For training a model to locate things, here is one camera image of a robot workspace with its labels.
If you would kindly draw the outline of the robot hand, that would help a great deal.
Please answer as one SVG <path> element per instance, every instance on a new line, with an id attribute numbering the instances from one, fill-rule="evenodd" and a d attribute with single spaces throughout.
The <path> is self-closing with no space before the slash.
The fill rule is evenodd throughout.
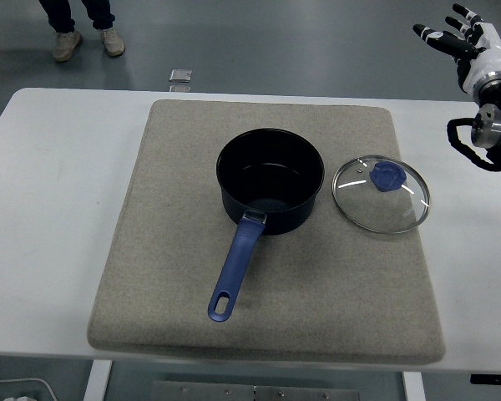
<path id="1" fill-rule="evenodd" d="M 460 20 L 446 17 L 454 32 L 438 31 L 422 24 L 413 32 L 429 47 L 451 57 L 457 66 L 458 86 L 466 94 L 480 92 L 480 82 L 501 74 L 501 37 L 491 23 L 469 8 L 455 3 L 453 11 Z"/>

